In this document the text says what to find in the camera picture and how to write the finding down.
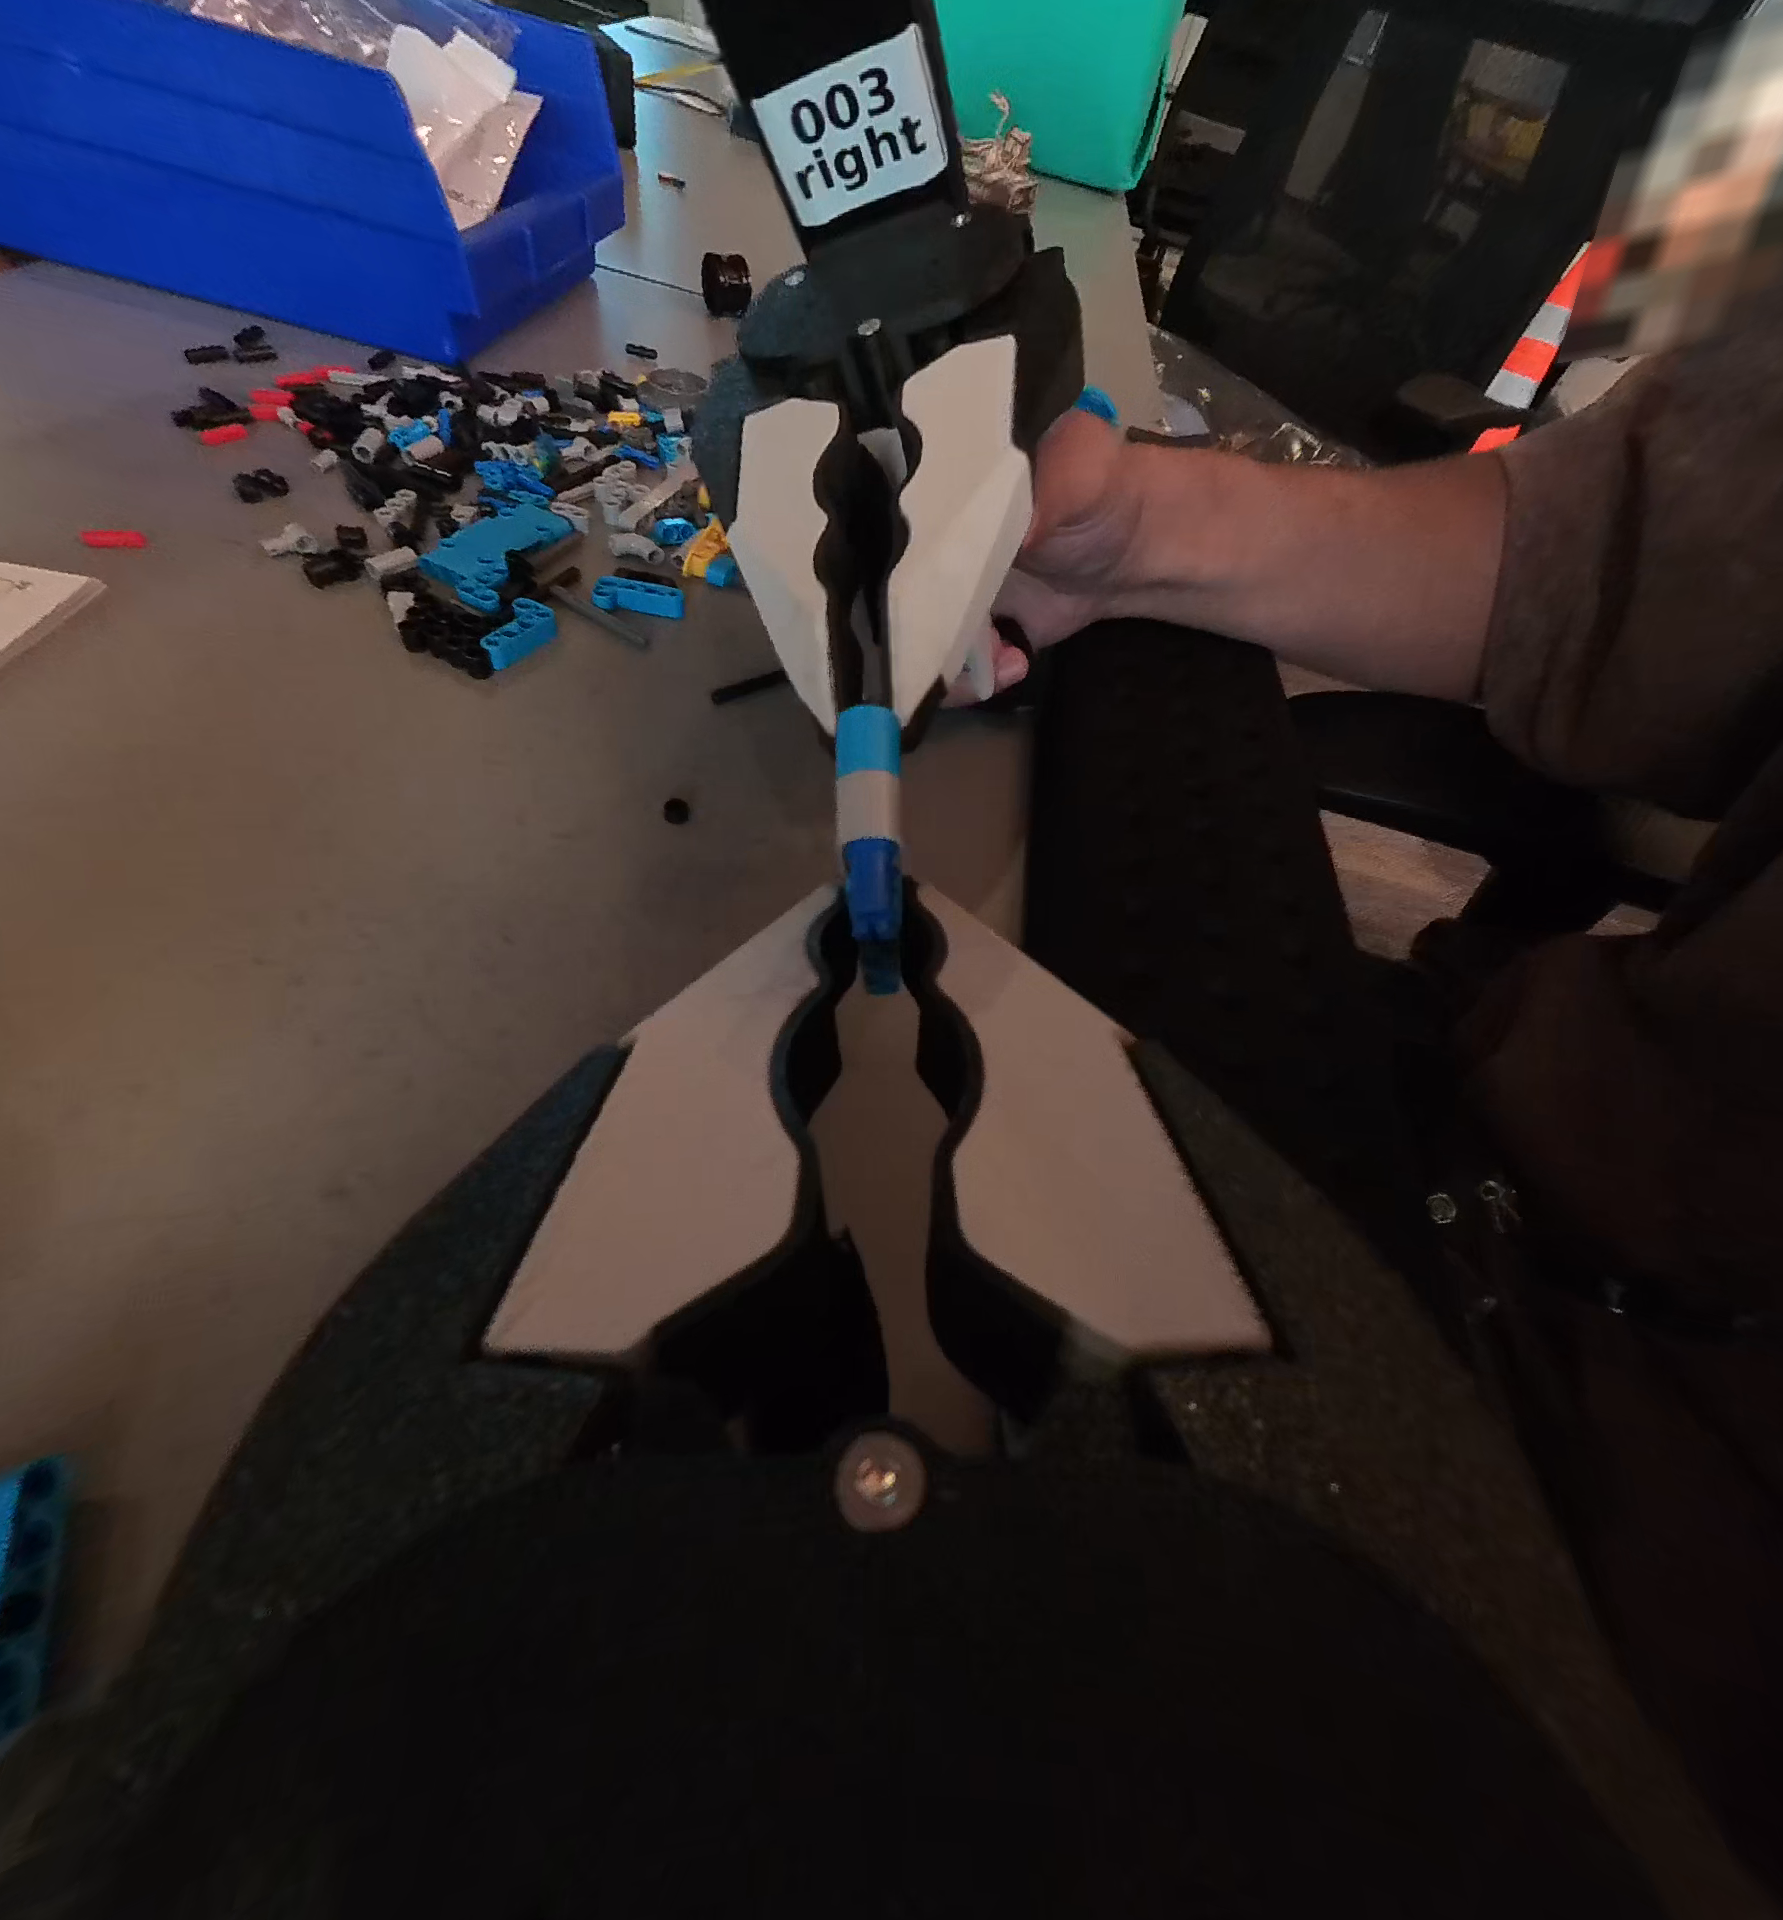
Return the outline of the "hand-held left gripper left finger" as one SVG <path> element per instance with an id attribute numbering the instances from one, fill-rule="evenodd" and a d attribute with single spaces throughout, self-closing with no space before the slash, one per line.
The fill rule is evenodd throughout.
<path id="1" fill-rule="evenodd" d="M 500 1360 L 874 1361 L 874 1295 L 832 1234 L 811 1120 L 843 1071 L 858 950 L 814 890 L 639 1021 L 486 1332 Z"/>

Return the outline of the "person's right hand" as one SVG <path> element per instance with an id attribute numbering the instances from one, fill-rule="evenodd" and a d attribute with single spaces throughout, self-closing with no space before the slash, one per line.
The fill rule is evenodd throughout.
<path id="1" fill-rule="evenodd" d="M 1048 647 L 1104 619 L 1138 615 L 1141 447 L 1113 423 L 1072 409 L 1034 456 L 1034 510 L 986 634 L 945 694 L 947 709 L 995 706 Z"/>

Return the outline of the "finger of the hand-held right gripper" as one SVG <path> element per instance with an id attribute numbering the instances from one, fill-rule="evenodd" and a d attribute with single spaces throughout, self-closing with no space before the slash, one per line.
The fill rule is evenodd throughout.
<path id="1" fill-rule="evenodd" d="M 816 470 L 838 441 L 843 415 L 824 398 L 788 397 L 751 413 L 737 441 L 736 510 L 727 525 L 734 559 L 790 685 L 821 730 L 838 717 L 834 626 L 838 598 L 830 510 L 816 493 Z"/>
<path id="2" fill-rule="evenodd" d="M 889 705 L 910 728 L 937 690 L 984 660 L 997 593 L 1031 519 L 1016 437 L 1019 340 L 952 346 L 904 380 L 916 456 L 900 493 L 904 551 L 887 576 Z"/>

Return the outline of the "clear crinkled plastic wrap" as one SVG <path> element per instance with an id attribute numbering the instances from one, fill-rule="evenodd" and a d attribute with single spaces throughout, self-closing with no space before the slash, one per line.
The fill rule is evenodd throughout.
<path id="1" fill-rule="evenodd" d="M 1161 434 L 1261 464 L 1362 470 L 1358 450 L 1315 432 L 1302 417 L 1228 369 L 1203 346 L 1150 325 L 1149 349 L 1161 390 Z"/>

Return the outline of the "teal plastic panel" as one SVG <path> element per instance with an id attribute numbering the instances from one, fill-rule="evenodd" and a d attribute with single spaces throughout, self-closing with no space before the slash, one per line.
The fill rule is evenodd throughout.
<path id="1" fill-rule="evenodd" d="M 1167 112 L 1182 3 L 939 3 L 964 137 L 1027 132 L 1037 173 L 1127 192 Z"/>

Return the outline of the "grey desk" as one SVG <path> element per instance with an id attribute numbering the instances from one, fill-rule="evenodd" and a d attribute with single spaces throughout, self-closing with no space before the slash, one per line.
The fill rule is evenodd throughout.
<path id="1" fill-rule="evenodd" d="M 943 1466 L 850 1525 L 834 1438 L 739 1453 L 684 1386 L 478 1357 L 620 1053 L 570 1016 L 726 902 L 658 876 L 650 723 L 388 694 L 338 615 L 215 574 L 76 653 L 0 750 L 0 1343 L 198 1210 L 136 1386 L 238 1447 L 125 1672 L 0 1760 L 0 1915 L 1344 1915 L 1379 1847 L 1353 1634 L 1380 1585 L 1182 1459 Z M 705 879 L 705 904 L 681 900 Z"/>

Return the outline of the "orange traffic cone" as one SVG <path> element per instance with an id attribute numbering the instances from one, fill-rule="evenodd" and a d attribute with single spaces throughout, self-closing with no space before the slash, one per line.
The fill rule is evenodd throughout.
<path id="1" fill-rule="evenodd" d="M 1560 346 L 1572 327 L 1591 252 L 1593 243 L 1578 249 L 1565 275 L 1553 286 L 1501 372 L 1485 385 L 1483 398 L 1504 407 L 1511 417 L 1502 425 L 1485 428 L 1472 444 L 1473 454 L 1493 452 L 1522 432 L 1524 418 L 1555 367 Z"/>

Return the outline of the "pile of small building bricks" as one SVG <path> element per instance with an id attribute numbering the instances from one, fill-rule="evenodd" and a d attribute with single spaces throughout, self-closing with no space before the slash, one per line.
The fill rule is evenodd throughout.
<path id="1" fill-rule="evenodd" d="M 236 459 L 246 508 L 304 505 L 255 454 L 301 454 L 339 519 L 291 519 L 261 551 L 317 590 L 368 583 L 401 647 L 487 682 L 539 656 L 562 615 L 633 647 L 745 574 L 693 458 L 700 374 L 630 342 L 620 367 L 478 372 L 408 352 L 282 367 L 246 325 L 183 360 L 208 374 L 166 411 L 188 441 Z"/>

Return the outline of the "black mesh office chair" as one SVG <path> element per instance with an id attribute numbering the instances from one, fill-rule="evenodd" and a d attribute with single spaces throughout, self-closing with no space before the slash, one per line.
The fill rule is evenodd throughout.
<path id="1" fill-rule="evenodd" d="M 1467 447 L 1621 162 L 1746 4 L 1275 4 L 1164 325 L 1377 464 Z"/>

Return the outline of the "person's brown clothing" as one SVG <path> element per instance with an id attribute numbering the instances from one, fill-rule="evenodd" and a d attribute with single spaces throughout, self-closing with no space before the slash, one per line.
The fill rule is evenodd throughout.
<path id="1" fill-rule="evenodd" d="M 1493 972 L 1454 1030 L 1465 1281 L 1631 1690 L 1783 1907 L 1783 819 L 1648 935 Z"/>

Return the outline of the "black perforated chair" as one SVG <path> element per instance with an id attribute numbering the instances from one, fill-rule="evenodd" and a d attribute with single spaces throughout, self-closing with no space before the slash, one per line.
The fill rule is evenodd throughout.
<path id="1" fill-rule="evenodd" d="M 1535 774 L 1476 706 L 1289 694 L 1259 647 L 1165 623 L 1100 623 L 1031 685 L 1025 950 L 1419 1263 L 1452 1016 L 1414 935 L 1361 946 L 1323 815 L 1481 860 L 1473 900 L 1431 911 L 1454 965 L 1667 908 L 1695 852 L 1637 830 L 1674 819 Z"/>

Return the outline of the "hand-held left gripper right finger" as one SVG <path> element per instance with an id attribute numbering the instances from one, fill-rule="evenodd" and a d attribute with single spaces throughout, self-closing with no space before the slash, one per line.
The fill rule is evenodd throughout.
<path id="1" fill-rule="evenodd" d="M 1132 1061 L 1132 1036 L 937 890 L 937 983 L 982 1071 L 952 1145 L 969 1250 L 1112 1361 L 1264 1354 L 1273 1336 Z"/>

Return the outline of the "blue plastic bin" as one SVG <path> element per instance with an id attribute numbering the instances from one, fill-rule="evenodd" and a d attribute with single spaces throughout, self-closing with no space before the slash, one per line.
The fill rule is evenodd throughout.
<path id="1" fill-rule="evenodd" d="M 452 363 L 626 224 L 592 34 L 492 10 L 539 114 L 470 226 L 398 80 L 166 4 L 0 3 L 0 247 Z"/>

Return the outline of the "clear plastic bags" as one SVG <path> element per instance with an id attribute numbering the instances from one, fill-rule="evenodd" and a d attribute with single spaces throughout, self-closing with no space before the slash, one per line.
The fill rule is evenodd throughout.
<path id="1" fill-rule="evenodd" d="M 482 3 L 178 3 L 235 27 L 391 76 L 458 230 L 511 181 L 543 98 L 521 89 L 521 28 Z"/>

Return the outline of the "person's right forearm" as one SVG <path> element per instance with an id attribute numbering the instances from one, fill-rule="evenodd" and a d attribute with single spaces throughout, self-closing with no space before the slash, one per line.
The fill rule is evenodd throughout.
<path id="1" fill-rule="evenodd" d="M 1137 446 L 1135 598 L 1524 763 L 1712 818 L 1783 743 L 1783 275 L 1493 454 L 1333 470 Z"/>

